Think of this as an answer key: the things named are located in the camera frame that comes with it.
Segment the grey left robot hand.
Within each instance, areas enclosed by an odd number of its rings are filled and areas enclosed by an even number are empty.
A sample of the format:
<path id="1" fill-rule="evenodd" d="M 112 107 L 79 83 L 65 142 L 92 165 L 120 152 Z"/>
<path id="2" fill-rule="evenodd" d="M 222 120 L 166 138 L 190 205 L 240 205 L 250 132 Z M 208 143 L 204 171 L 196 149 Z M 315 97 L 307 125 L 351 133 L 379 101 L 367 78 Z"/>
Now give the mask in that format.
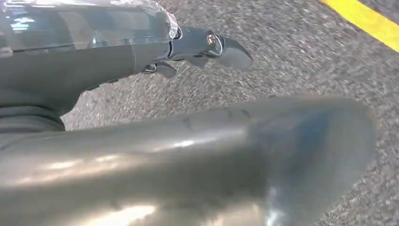
<path id="1" fill-rule="evenodd" d="M 249 68 L 211 30 L 152 0 L 0 3 L 3 226 L 310 226 L 376 153 L 366 106 L 272 97 L 187 115 L 66 131 L 80 95 L 171 61 Z"/>

